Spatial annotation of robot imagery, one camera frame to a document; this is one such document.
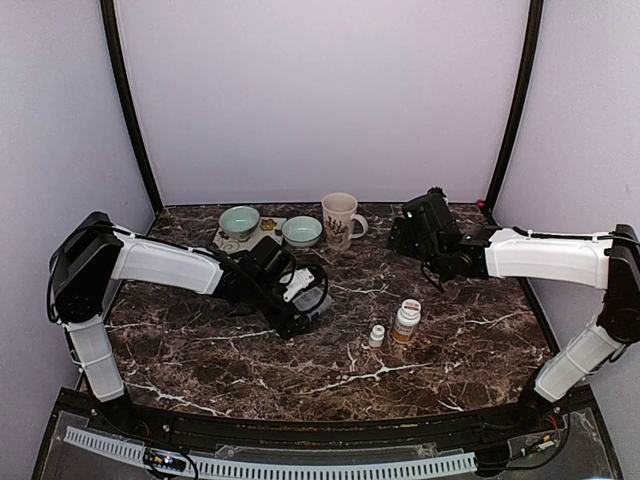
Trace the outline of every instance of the white grille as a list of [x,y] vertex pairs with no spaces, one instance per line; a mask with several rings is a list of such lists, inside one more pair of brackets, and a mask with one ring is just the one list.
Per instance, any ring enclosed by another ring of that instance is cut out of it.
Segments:
[[[119,462],[144,467],[142,458],[145,447],[141,442],[118,440],[75,427],[67,427],[64,441]],[[190,456],[198,466],[200,478],[211,480],[421,480],[476,471],[473,453],[397,463],[318,466],[270,465]],[[190,464],[183,475],[194,476]]]

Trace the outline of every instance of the table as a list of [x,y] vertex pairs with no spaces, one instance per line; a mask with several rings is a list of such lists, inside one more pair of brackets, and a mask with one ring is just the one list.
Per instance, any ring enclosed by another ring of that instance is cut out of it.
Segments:
[[[321,218],[318,204],[256,205],[263,216]],[[150,235],[211,245],[228,206],[166,208]],[[484,223],[474,205],[452,205],[464,228]],[[324,239],[292,250],[329,274],[332,308],[318,329],[289,341],[259,315],[229,318],[221,300],[127,282],[107,326],[134,402],[180,412],[270,420],[382,420],[469,411],[517,399],[551,354],[516,280],[456,279],[440,294],[419,262],[385,249],[398,204],[362,204],[369,233],[346,253]],[[408,345],[371,349],[371,327],[389,328],[402,300],[423,318]]]

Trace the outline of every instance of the white wall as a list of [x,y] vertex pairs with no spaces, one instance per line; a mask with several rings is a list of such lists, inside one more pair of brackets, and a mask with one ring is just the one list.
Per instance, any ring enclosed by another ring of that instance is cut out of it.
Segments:
[[60,386],[48,260],[93,210],[152,219],[120,111],[98,1],[0,0],[0,478],[30,478]]
[[165,203],[486,193],[527,0],[117,3]]
[[[635,0],[545,3],[531,88],[497,219],[558,232],[640,232],[640,8]],[[561,344],[602,295],[534,282]],[[640,348],[592,385],[626,478],[640,478]]]

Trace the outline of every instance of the mug handle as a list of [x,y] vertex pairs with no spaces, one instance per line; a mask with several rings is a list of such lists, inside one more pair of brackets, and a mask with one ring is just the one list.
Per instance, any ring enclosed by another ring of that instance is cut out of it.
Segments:
[[360,223],[360,225],[362,225],[362,232],[352,233],[351,235],[349,235],[349,240],[360,238],[369,231],[369,224],[367,223],[367,220],[362,215],[358,215],[357,213],[354,213],[353,215],[351,215],[351,220],[355,220],[356,222]]

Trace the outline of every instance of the robotic arm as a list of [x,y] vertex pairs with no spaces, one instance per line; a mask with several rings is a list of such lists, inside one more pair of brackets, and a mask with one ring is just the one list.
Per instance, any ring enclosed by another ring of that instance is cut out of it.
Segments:
[[[140,280],[245,303],[260,310],[283,338],[308,331],[309,317],[326,298],[326,272],[299,265],[270,237],[250,252],[230,257],[221,251],[183,247],[117,227],[94,212],[54,253],[50,263],[48,312],[64,326],[76,363],[94,396],[105,405],[130,400],[104,326],[103,301],[110,280]],[[303,290],[324,283],[314,307],[300,310]]]
[[441,189],[406,203],[388,247],[419,259],[439,284],[456,276],[529,277],[606,290],[604,308],[532,377],[519,399],[523,428],[616,352],[640,341],[640,243],[633,228],[590,235],[534,233],[485,226],[462,233]]

